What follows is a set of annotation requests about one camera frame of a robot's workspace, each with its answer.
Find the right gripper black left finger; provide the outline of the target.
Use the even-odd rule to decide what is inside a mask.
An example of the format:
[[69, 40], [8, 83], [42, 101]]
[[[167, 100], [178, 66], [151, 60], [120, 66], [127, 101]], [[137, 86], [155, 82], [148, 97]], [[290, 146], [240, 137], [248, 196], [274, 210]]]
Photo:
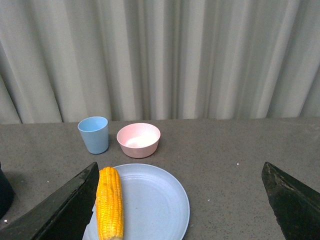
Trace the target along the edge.
[[93, 162], [0, 231], [2, 240], [81, 240], [93, 215], [99, 168]]

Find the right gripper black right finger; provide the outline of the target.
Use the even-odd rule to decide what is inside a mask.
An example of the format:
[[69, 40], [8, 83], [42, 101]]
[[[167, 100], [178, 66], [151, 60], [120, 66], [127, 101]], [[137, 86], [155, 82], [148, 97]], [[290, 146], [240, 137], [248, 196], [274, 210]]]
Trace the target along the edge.
[[270, 162], [261, 172], [269, 204], [287, 240], [320, 238], [320, 193]]

